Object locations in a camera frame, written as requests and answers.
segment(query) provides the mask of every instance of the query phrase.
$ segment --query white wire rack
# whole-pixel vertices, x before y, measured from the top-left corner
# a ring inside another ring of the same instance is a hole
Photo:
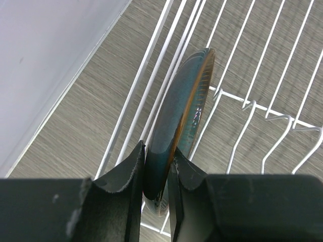
[[[153,35],[151,37],[151,40],[148,44],[148,47],[147,47],[147,50],[144,54],[144,57],[142,59],[142,62],[141,62],[141,65],[138,69],[138,72],[137,72],[137,75],[132,83],[132,86],[131,86],[131,89],[129,91],[129,94],[127,96],[127,99],[125,101],[125,104],[122,108],[122,111],[120,113],[120,116],[119,116],[119,119],[117,121],[117,124],[116,124],[116,127],[113,131],[113,134],[111,136],[111,139],[109,141],[109,144],[106,148],[106,151],[104,153],[104,156],[102,158],[102,162],[100,164],[100,167],[97,171],[97,174],[96,174],[96,177],[95,178],[98,178],[99,176],[101,176],[104,171],[105,171],[105,168],[106,168],[106,165],[109,161],[109,158],[110,158],[110,155],[112,153],[112,150],[114,148],[114,145],[116,144],[116,140],[119,136],[119,133],[120,133],[120,130],[121,130],[121,127],[123,125],[123,122],[125,120],[125,116],[127,114],[127,111],[129,109],[129,104],[132,102],[133,98],[134,98],[134,95],[137,91],[137,88],[138,88],[138,84],[140,82],[140,80],[142,79],[143,77],[143,74],[146,70],[146,67],[147,67],[147,64],[150,60],[150,57],[152,55],[152,52],[155,48],[155,45],[157,43],[157,40],[159,38],[159,35],[161,33],[161,30],[164,26],[164,23],[168,17],[168,13],[171,9],[171,6],[173,4],[173,1],[174,0],[166,0],[165,2],[165,5],[164,5],[164,8],[161,12],[161,15],[160,15],[160,18],[158,20],[158,23],[156,25],[156,28],[153,32]],[[250,5],[249,5],[249,8],[248,8],[248,11],[244,17],[244,20],[243,20],[243,24],[241,26],[241,29],[239,31],[239,34],[235,40],[235,43],[233,45],[233,48],[231,50],[231,53],[230,53],[230,56],[229,58],[226,60],[226,65],[225,65],[225,68],[224,68],[224,71],[222,73],[222,76],[217,84],[216,87],[210,87],[210,93],[213,95],[213,100],[214,100],[214,103],[213,103],[213,106],[212,106],[212,109],[210,111],[210,113],[208,114],[207,116],[207,119],[206,119],[206,122],[205,124],[203,125],[200,133],[199,133],[199,136],[197,137],[197,140],[196,140],[196,143],[193,147],[193,150],[190,154],[190,157],[189,159],[192,160],[196,150],[197,150],[197,147],[198,145],[200,144],[200,141],[202,139],[202,136],[203,134],[205,133],[206,129],[207,129],[207,126],[210,122],[210,120],[212,119],[213,117],[213,114],[219,104],[219,101],[221,98],[223,98],[224,96],[228,97],[228,98],[231,98],[231,99],[234,99],[238,102],[241,103],[241,108],[243,111],[248,111],[249,112],[249,115],[248,115],[248,118],[247,120],[245,121],[245,124],[232,148],[232,152],[231,152],[231,155],[230,155],[230,159],[229,159],[229,162],[228,162],[228,165],[227,165],[227,170],[226,170],[226,174],[229,174],[230,173],[230,170],[231,170],[231,166],[232,166],[232,163],[233,163],[233,159],[234,159],[234,155],[235,155],[235,152],[236,152],[236,149],[239,145],[239,142],[240,140],[242,139],[245,131],[247,130],[248,128],[248,125],[251,121],[251,119],[253,118],[253,115],[255,113],[255,110],[259,109],[259,110],[263,110],[264,111],[264,119],[267,120],[267,121],[271,121],[271,122],[274,122],[275,120],[278,120],[278,119],[285,119],[287,121],[287,125],[286,125],[286,128],[285,130],[281,133],[281,136],[277,139],[277,141],[275,142],[275,144],[270,148],[270,150],[267,152],[267,154],[264,156],[264,158],[262,159],[261,161],[261,169],[260,169],[260,173],[261,174],[264,174],[264,171],[265,171],[265,163],[266,163],[266,160],[268,159],[268,157],[273,153],[273,151],[279,146],[279,144],[285,139],[285,137],[287,136],[288,133],[290,132],[294,132],[294,131],[297,131],[297,132],[309,132],[309,131],[317,131],[318,132],[318,139],[317,139],[317,142],[315,143],[315,145],[308,151],[308,153],[303,157],[302,160],[299,161],[299,163],[291,170],[291,173],[292,174],[295,174],[297,172],[297,170],[309,159],[309,157],[319,148],[319,146],[321,145],[322,141],[323,141],[323,134],[322,134],[322,128],[321,127],[316,127],[312,124],[308,124],[306,122],[303,122],[301,120],[299,120],[300,118],[300,115],[302,113],[302,110],[304,108],[304,105],[305,105],[305,102],[307,100],[307,97],[309,95],[309,92],[310,92],[310,89],[312,87],[312,83],[315,81],[315,77],[316,77],[316,74],[319,70],[319,66],[320,66],[320,63],[321,63],[321,60],[322,60],[322,57],[323,57],[323,46],[321,46],[321,51],[320,51],[320,54],[319,54],[319,57],[318,59],[316,60],[316,63],[315,63],[315,68],[314,68],[314,71],[312,72],[311,74],[311,78],[310,80],[308,81],[308,84],[307,84],[307,88],[306,88],[306,91],[305,91],[305,94],[302,98],[302,101],[301,101],[301,104],[299,105],[298,107],[298,111],[297,111],[297,114],[295,117],[292,117],[290,115],[287,115],[287,114],[284,114],[284,113],[280,113],[280,112],[277,112],[275,110],[272,109],[273,107],[273,103],[277,97],[277,94],[278,94],[278,91],[280,90],[280,87],[281,87],[281,84],[283,83],[284,81],[284,78],[285,78],[285,75],[287,73],[287,70],[288,68],[290,67],[291,65],[291,60],[293,58],[293,55],[295,53],[295,50],[297,48],[297,45],[299,43],[299,40],[300,40],[300,37],[301,35],[303,34],[303,30],[304,30],[304,26],[306,25],[307,23],[307,20],[308,20],[308,16],[312,10],[312,7],[313,7],[313,4],[314,4],[314,0],[308,0],[308,7],[307,7],[307,11],[305,13],[305,16],[302,20],[302,22],[300,23],[300,26],[298,26],[298,34],[296,36],[296,38],[294,39],[294,44],[293,44],[293,47],[291,49],[291,51],[289,52],[289,56],[288,56],[288,59],[285,63],[285,66],[283,68],[283,72],[280,76],[280,79],[279,81],[277,82],[277,86],[276,86],[276,89],[275,89],[275,92],[274,94],[272,95],[272,98],[271,98],[271,101],[270,101],[270,104],[269,106],[262,106],[262,105],[259,105],[257,104],[256,100],[249,100],[249,96],[250,96],[250,93],[253,89],[253,86],[257,80],[257,76],[258,76],[258,73],[259,73],[259,69],[262,65],[262,61],[264,59],[264,56],[268,50],[268,45],[270,44],[270,41],[272,39],[272,36],[273,36],[273,33],[276,29],[276,25],[277,25],[277,22],[278,20],[280,19],[280,16],[281,16],[281,13],[282,13],[282,9],[284,7],[284,4],[285,4],[285,0],[278,0],[278,2],[280,2],[280,6],[279,6],[279,9],[277,12],[273,13],[275,15],[275,20],[271,26],[271,30],[270,30],[270,33],[268,34],[267,36],[267,39],[266,39],[266,43],[263,47],[263,51],[262,51],[262,54],[261,54],[261,57],[258,61],[258,64],[257,64],[257,67],[255,69],[255,72],[253,74],[253,77],[252,77],[252,80],[250,81],[250,84],[249,84],[249,87],[248,87],[248,91],[247,93],[240,97],[240,96],[237,96],[237,95],[233,95],[229,92],[226,92],[225,90],[223,90],[222,88],[222,83],[225,79],[225,76],[227,74],[227,70],[231,64],[231,60],[235,54],[235,51],[237,49],[237,46],[238,46],[238,43],[240,41],[240,38],[245,30],[245,26],[248,22],[248,19],[250,17],[250,14],[252,13],[253,11],[253,8],[254,8],[254,4],[255,4],[256,0],[252,0],[250,1]],[[121,151],[119,153],[119,156],[118,156],[118,160],[116,162],[116,165],[119,164],[123,158],[124,158],[124,153],[126,151],[126,148],[128,146],[128,143],[130,141],[130,138],[132,136],[132,133],[134,131],[134,128],[137,124],[137,121],[138,121],[138,118],[140,116],[140,113],[143,109],[143,106],[146,102],[146,99],[148,97],[148,93],[152,87],[152,84],[157,76],[157,72],[158,72],[158,69],[162,63],[162,60],[166,54],[166,51],[167,51],[167,48],[169,47],[169,44],[170,44],[170,41],[173,37],[173,34],[174,34],[174,31],[175,31],[175,28],[178,24],[178,21],[180,19],[180,16],[182,15],[182,12],[183,12],[183,9],[184,9],[184,6],[186,5],[187,3],[187,0],[182,0],[178,9],[177,9],[177,13],[174,17],[174,20],[173,20],[173,23],[169,29],[169,32],[167,34],[167,37],[165,39],[165,42],[164,42],[164,45],[161,49],[161,52],[158,56],[158,59],[155,63],[155,66],[154,66],[154,69],[151,73],[151,76],[150,76],[150,79],[146,85],[146,89],[142,95],[142,98],[140,100],[140,104],[137,108],[137,111],[135,113],[135,116],[133,118],[133,121],[131,123],[131,126],[128,130],[128,133],[127,133],[127,136],[124,140],[124,143],[123,143],[123,146],[121,148]],[[199,21],[199,18],[201,16],[201,13],[203,11],[203,8],[205,6],[205,3],[206,3],[206,0],[196,0],[195,2],[195,5],[193,7],[193,10],[191,12],[191,15],[190,17],[188,18],[188,21],[187,21],[187,24],[186,24],[186,27],[183,31],[183,34],[182,34],[182,37],[178,43],[178,46],[177,46],[177,49],[175,51],[175,54],[173,56],[173,59],[170,63],[170,66],[169,66],[169,69],[166,73],[166,76],[164,78],[164,81],[160,87],[160,90],[159,90],[159,93],[156,97],[156,100],[155,100],[155,103],[152,107],[152,110],[150,112],[150,115],[148,117],[148,120],[144,126],[144,129],[143,129],[143,132],[141,134],[141,137],[140,137],[140,140],[143,140],[145,137],[146,137],[146,134],[148,133],[148,137],[147,139],[145,140],[145,143],[147,144],[150,140],[150,137],[151,137],[151,134],[152,134],[152,130],[153,130],[153,127],[154,127],[154,123],[156,121],[156,118],[153,120],[154,117],[157,117],[158,115],[158,112],[159,112],[159,107],[160,107],[160,104],[163,102],[164,100],[164,97],[165,97],[165,93],[167,92],[174,76],[175,76],[175,73],[176,73],[176,70],[178,69],[181,61],[182,61],[182,58],[184,56],[184,53],[188,47],[188,44],[191,40],[191,37],[194,33],[194,30],[195,30],[195,27]],[[219,21],[222,17],[222,14],[224,12],[224,9],[226,8],[226,5],[227,5],[227,0],[224,0],[222,2],[222,5],[221,5],[221,8],[219,10],[219,12],[217,13],[217,16],[215,16],[215,23],[214,23],[214,26],[212,28],[212,31],[209,35],[209,39],[207,41],[207,45],[206,46],[201,46],[201,48],[203,47],[209,47],[210,44],[211,44],[211,41],[213,39],[213,36],[217,33],[217,26],[219,24]],[[142,211],[144,210],[144,206],[145,206],[145,203],[143,203],[142,205]],[[169,218],[169,214],[167,214],[164,222],[163,222],[163,225],[161,228],[156,228],[156,227],[153,227],[149,224],[146,224],[146,223],[141,223],[142,226],[146,227],[146,228],[149,228],[151,230],[154,230],[160,234],[164,234],[168,237],[170,237],[170,234],[165,232],[164,229],[165,229],[165,226],[166,226],[166,223],[167,223],[167,220]]]

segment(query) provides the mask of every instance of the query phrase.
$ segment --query wood grain surface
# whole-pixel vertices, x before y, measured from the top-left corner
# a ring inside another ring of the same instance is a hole
[[[207,1],[184,59],[204,48],[219,14],[221,0]],[[212,85],[222,76],[251,0],[228,0],[211,42],[216,49]],[[165,1],[133,0],[111,33],[86,66],[69,93],[40,132],[11,177],[94,176],[109,142],[118,116],[134,80],[150,37]],[[174,37],[158,71],[149,97],[125,155],[137,143],[153,102],[165,77],[195,1],[188,0]],[[268,106],[282,75],[310,0],[286,0],[276,30],[264,56],[249,100]],[[131,104],[120,137],[108,165],[117,159],[144,88],[172,24],[179,0],[175,0],[160,35],[147,71]],[[244,97],[260,59],[263,47],[281,4],[280,0],[257,0],[236,52],[224,77],[222,88]],[[323,1],[316,0],[304,27],[303,35],[287,69],[273,109],[295,116],[323,48]],[[322,77],[320,67],[300,119],[322,126]],[[212,92],[207,100],[202,125],[213,105]],[[201,144],[193,158],[206,172],[224,173],[232,147],[249,111],[242,103],[222,97]],[[286,120],[264,120],[257,110],[243,136],[232,165],[232,173],[258,173],[260,162],[286,127]],[[316,132],[290,132],[269,157],[265,172],[289,173],[317,141]],[[299,173],[323,177],[323,151],[319,148],[300,168]],[[163,218],[144,210],[142,222],[161,227]],[[169,232],[169,223],[165,231]],[[150,229],[141,228],[141,241],[169,241]]]

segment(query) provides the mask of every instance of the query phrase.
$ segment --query dish rack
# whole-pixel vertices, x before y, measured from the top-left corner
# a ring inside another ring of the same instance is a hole
[[[107,165],[110,155],[111,155],[111,152],[116,144],[116,141],[117,141],[117,138],[118,138],[119,133],[121,131],[121,128],[123,126],[125,117],[126,117],[127,112],[129,110],[129,106],[130,106],[129,104],[132,103],[132,100],[133,100],[134,95],[135,95],[137,88],[138,88],[138,84],[141,81],[144,72],[146,71],[147,64],[150,60],[153,50],[155,49],[157,40],[158,40],[159,35],[162,31],[162,28],[165,24],[165,21],[168,17],[168,14],[169,14],[169,11],[173,5],[173,2],[174,2],[174,0],[166,0],[166,2],[165,2],[164,8],[161,12],[161,15],[159,17],[159,20],[157,22],[155,30],[152,34],[152,37],[150,39],[150,42],[148,44],[148,47],[146,49],[146,52],[145,52],[142,62],[140,64],[138,72],[137,72],[135,79],[132,83],[132,86],[131,86],[130,91],[128,93],[125,104],[121,110],[119,119],[116,123],[115,129],[112,133],[111,139],[110,139],[109,144],[106,148],[106,151],[105,151],[104,156],[102,158],[102,162],[99,166],[99,169],[97,171],[95,179],[98,178],[99,176],[101,176],[105,171],[106,165]],[[214,39],[214,36],[217,34],[217,27],[219,25],[219,22],[222,19],[223,13],[226,11],[226,7],[230,4],[230,1],[228,1],[228,0],[224,0],[224,1],[220,1],[220,2],[221,2],[221,4],[218,9],[218,12],[214,13],[214,25],[213,25],[212,31],[209,34],[207,44],[206,44],[206,46],[201,46],[200,48],[213,47],[217,50],[217,45],[213,44],[212,40]],[[243,36],[243,34],[246,31],[246,26],[248,26],[248,20],[250,19],[250,16],[252,16],[253,11],[255,11],[254,10],[255,6],[257,6],[257,4],[258,4],[258,1],[256,1],[256,0],[246,1],[246,4],[248,5],[248,6],[246,6],[246,13],[244,13],[242,23],[240,23],[240,25],[239,25],[240,30],[238,31],[238,35],[236,36],[234,44],[230,50],[230,55],[227,59],[223,60],[225,63],[225,66],[222,71],[222,74],[219,75],[219,78],[213,77],[213,82],[215,79],[216,85],[213,85],[209,88],[209,90],[210,90],[209,95],[212,95],[212,106],[210,108],[209,113],[207,113],[207,112],[204,113],[204,117],[206,117],[206,120],[204,123],[201,124],[201,129],[196,137],[196,141],[195,141],[194,147],[192,149],[192,152],[189,156],[189,160],[193,159],[193,157],[197,151],[197,147],[199,146],[200,142],[203,139],[203,135],[205,134],[205,132],[207,132],[207,130],[208,130],[207,127],[208,127],[211,119],[214,118],[214,113],[216,112],[217,108],[219,107],[219,102],[223,99],[226,99],[226,98],[230,98],[232,100],[237,101],[240,104],[241,109],[244,112],[248,113],[248,116],[247,116],[246,120],[244,121],[243,126],[240,128],[241,129],[240,133],[239,133],[234,145],[232,146],[230,158],[229,158],[229,161],[227,162],[227,167],[226,167],[226,171],[225,171],[226,174],[229,174],[231,172],[231,168],[232,168],[234,158],[235,158],[235,153],[236,153],[237,148],[239,147],[239,143],[242,140],[242,138],[244,137],[244,134],[246,133],[246,131],[248,129],[251,129],[249,124],[252,121],[252,119],[255,115],[255,112],[258,110],[262,111],[263,118],[266,121],[269,121],[269,123],[277,124],[277,123],[279,123],[279,121],[278,121],[279,119],[285,120],[285,121],[283,121],[285,127],[282,130],[280,136],[275,140],[275,142],[273,142],[271,148],[265,153],[264,157],[260,158],[259,173],[261,173],[261,174],[265,173],[265,171],[266,171],[265,165],[266,165],[268,158],[270,158],[272,153],[277,149],[277,147],[280,146],[280,144],[284,141],[286,136],[288,134],[290,134],[291,132],[308,132],[310,135],[313,135],[313,137],[314,137],[313,144],[308,144],[307,153],[304,154],[302,159],[297,162],[297,165],[295,165],[293,167],[293,169],[291,169],[290,172],[292,174],[295,174],[301,168],[301,166],[304,165],[309,160],[311,155],[320,147],[320,145],[323,141],[322,127],[318,127],[317,124],[314,125],[314,124],[310,124],[309,122],[303,122],[300,120],[300,117],[301,117],[302,111],[304,109],[305,102],[307,101],[307,99],[309,97],[310,90],[312,88],[314,81],[319,82],[319,79],[317,78],[317,76],[318,76],[318,72],[320,70],[319,67],[320,67],[322,57],[323,57],[322,41],[319,41],[319,43],[322,45],[319,46],[320,49],[319,49],[319,52],[316,54],[315,59],[311,59],[311,63],[310,63],[310,65],[312,66],[312,69],[310,70],[311,75],[310,75],[309,80],[306,80],[306,86],[304,86],[305,91],[303,92],[303,96],[301,97],[301,101],[298,105],[296,115],[278,112],[278,111],[275,111],[273,108],[274,102],[279,94],[279,91],[281,90],[283,82],[286,80],[286,75],[288,73],[289,68],[292,66],[293,60],[296,58],[302,58],[299,55],[296,56],[296,52],[297,52],[301,38],[304,35],[306,35],[305,30],[306,30],[306,26],[308,24],[309,16],[311,16],[312,18],[315,16],[316,16],[316,18],[320,18],[320,16],[318,16],[320,14],[319,11],[318,12],[315,11],[316,14],[313,13],[314,12],[313,10],[315,9],[315,2],[319,2],[319,1],[314,1],[314,0],[302,1],[303,4],[306,5],[306,10],[304,10],[304,16],[302,17],[302,21],[300,22],[300,24],[297,23],[297,26],[296,26],[296,24],[293,25],[293,28],[297,28],[297,30],[296,30],[297,35],[295,38],[293,36],[293,40],[289,40],[289,41],[292,41],[293,43],[291,44],[291,48],[288,51],[289,54],[288,54],[287,58],[284,59],[282,66],[280,66],[282,68],[282,70],[279,71],[279,78],[277,80],[272,80],[272,82],[276,85],[276,88],[275,88],[274,93],[271,93],[271,99],[270,99],[269,105],[267,105],[267,106],[260,105],[258,100],[250,99],[250,97],[252,97],[252,92],[255,91],[255,85],[259,79],[260,70],[261,70],[261,68],[264,67],[264,60],[266,59],[266,55],[270,51],[269,45],[271,44],[273,36],[277,35],[279,32],[279,29],[277,28],[277,26],[278,26],[279,21],[282,19],[282,12],[286,8],[288,8],[288,5],[293,4],[293,3],[291,3],[291,1],[287,1],[287,0],[277,0],[274,2],[277,5],[277,8],[273,8],[273,11],[271,13],[272,15],[274,15],[274,17],[273,17],[274,21],[272,23],[270,23],[271,27],[269,28],[269,32],[259,33],[259,34],[264,34],[266,36],[265,37],[266,41],[264,44],[260,43],[258,46],[259,48],[262,48],[262,51],[261,51],[260,57],[258,58],[257,63],[252,68],[252,71],[253,71],[252,79],[251,80],[244,80],[245,82],[248,83],[247,92],[244,94],[236,95],[230,91],[227,91],[223,87],[223,83],[225,82],[225,77],[228,74],[228,71],[230,69],[232,59],[234,58],[234,56],[237,52],[241,37]],[[123,160],[123,158],[125,157],[124,154],[125,154],[126,148],[127,148],[128,143],[130,141],[130,138],[132,136],[134,128],[137,124],[137,121],[138,121],[140,113],[143,109],[143,106],[146,102],[146,99],[148,97],[148,94],[150,92],[152,84],[157,76],[158,69],[163,61],[163,58],[164,58],[166,52],[167,52],[167,49],[169,47],[169,44],[170,44],[171,39],[173,37],[173,34],[176,31],[175,28],[180,20],[180,17],[182,16],[183,9],[184,9],[186,3],[187,3],[187,0],[182,0],[178,9],[177,9],[176,15],[175,15],[173,22],[172,22],[172,25],[171,25],[169,32],[167,34],[167,37],[164,41],[163,47],[159,53],[158,59],[155,62],[154,69],[151,73],[150,79],[146,85],[146,89],[142,95],[139,106],[137,107],[137,111],[135,113],[135,116],[133,118],[131,126],[128,130],[127,136],[124,140],[124,143],[123,143],[123,146],[122,146],[121,151],[119,153],[116,165],[119,164]],[[175,54],[173,56],[173,59],[169,65],[169,69],[166,73],[166,76],[165,76],[164,81],[160,87],[159,93],[155,99],[155,103],[152,107],[152,110],[150,112],[148,120],[144,126],[143,131],[142,131],[140,140],[144,140],[146,144],[147,144],[147,140],[149,140],[152,135],[154,122],[156,120],[155,118],[157,117],[158,112],[159,112],[158,108],[160,107],[160,104],[163,102],[163,99],[165,97],[165,93],[167,92],[167,90],[170,86],[170,83],[175,76],[176,70],[178,69],[179,65],[184,61],[183,57],[184,57],[185,51],[186,51],[186,49],[189,45],[189,42],[194,34],[194,31],[196,29],[198,21],[200,21],[200,17],[201,17],[203,9],[205,7],[205,4],[206,4],[206,0],[196,0],[194,7],[191,11],[191,14],[188,18],[188,21],[187,21],[186,27],[183,31],[182,37],[178,43],[178,46],[177,46],[177,49],[176,49]],[[142,204],[142,208],[141,208],[142,212],[146,211],[144,209],[144,207],[145,207],[145,203]],[[168,219],[169,219],[169,213],[167,214],[167,216],[165,218],[163,218],[163,220],[164,220],[163,224],[159,228],[151,226],[151,225],[146,224],[144,222],[141,223],[141,226],[144,226],[146,228],[154,230],[157,233],[160,233],[160,234],[170,237],[171,236],[170,233],[165,231],[165,227],[167,225]]]

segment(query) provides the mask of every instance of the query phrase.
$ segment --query teal bowl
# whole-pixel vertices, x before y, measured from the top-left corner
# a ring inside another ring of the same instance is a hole
[[[157,216],[169,208],[167,176],[176,147],[188,157],[200,124],[211,81],[215,51],[204,48],[178,69],[160,108],[147,146],[143,193]]]

